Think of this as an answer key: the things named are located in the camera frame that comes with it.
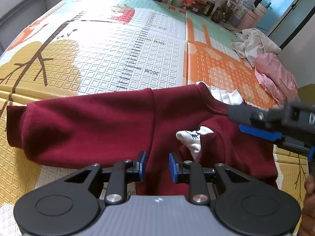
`foam play mat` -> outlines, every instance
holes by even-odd
[[[7,105],[205,81],[273,107],[247,61],[231,49],[234,41],[209,20],[149,0],[63,0],[28,26],[0,58],[0,235],[20,235],[13,207],[22,195],[72,172],[30,162],[9,146]],[[275,152],[279,187],[302,203],[306,160]]]

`maroon sweatshirt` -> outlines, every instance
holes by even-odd
[[[8,106],[7,140],[33,162],[76,169],[92,163],[109,167],[146,151],[146,180],[137,194],[185,195],[188,186],[171,181],[169,153],[192,160],[176,132],[206,126],[214,133],[201,136],[202,166],[224,163],[275,186],[273,145],[241,133],[227,108],[203,83],[54,98]]]

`sweatshirt sleeve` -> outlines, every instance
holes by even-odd
[[[198,162],[202,167],[212,168],[215,163],[223,163],[277,187],[278,171],[271,142],[242,133],[226,116],[206,120],[199,126],[213,130],[213,133],[200,135]],[[183,159],[192,158],[185,145],[181,146],[180,152]]]
[[[82,168],[135,159],[152,145],[151,89],[55,98],[7,107],[7,140],[36,163]]]

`human hand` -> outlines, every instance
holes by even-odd
[[[315,179],[309,175],[304,184],[306,195],[298,236],[315,235]]]

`sweatshirt cuff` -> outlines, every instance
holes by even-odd
[[[201,135],[201,155],[199,163],[202,167],[212,167],[216,163],[225,163],[225,147],[217,132]]]
[[[22,128],[27,106],[7,106],[7,142],[22,148]]]

